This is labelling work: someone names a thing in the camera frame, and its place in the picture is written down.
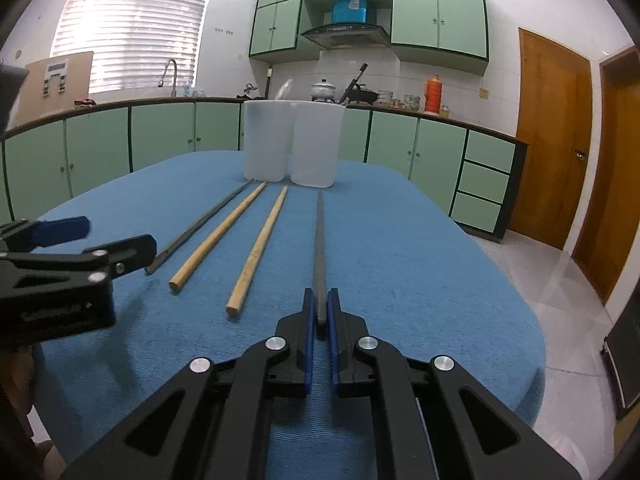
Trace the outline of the person's left hand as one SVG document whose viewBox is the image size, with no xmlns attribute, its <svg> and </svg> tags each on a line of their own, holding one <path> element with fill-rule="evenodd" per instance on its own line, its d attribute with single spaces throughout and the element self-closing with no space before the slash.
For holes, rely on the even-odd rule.
<svg viewBox="0 0 640 480">
<path fill-rule="evenodd" d="M 17 414 L 26 416 L 32 410 L 32 380 L 35 374 L 32 347 L 19 348 L 15 352 L 2 351 L 0 368 L 1 388 Z"/>
</svg>

